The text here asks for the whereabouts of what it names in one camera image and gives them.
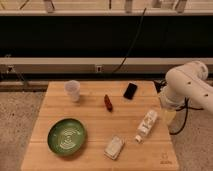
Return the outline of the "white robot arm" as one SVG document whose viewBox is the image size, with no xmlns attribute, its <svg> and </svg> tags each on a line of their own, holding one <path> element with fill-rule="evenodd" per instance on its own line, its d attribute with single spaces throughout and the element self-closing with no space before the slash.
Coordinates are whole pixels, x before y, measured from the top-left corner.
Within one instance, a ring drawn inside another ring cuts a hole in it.
<svg viewBox="0 0 213 171">
<path fill-rule="evenodd" d="M 175 110 L 189 98 L 213 114 L 213 86 L 206 83 L 208 68 L 201 61 L 192 61 L 173 67 L 166 75 L 166 86 L 159 93 L 161 106 L 164 110 L 163 119 L 170 125 Z"/>
</svg>

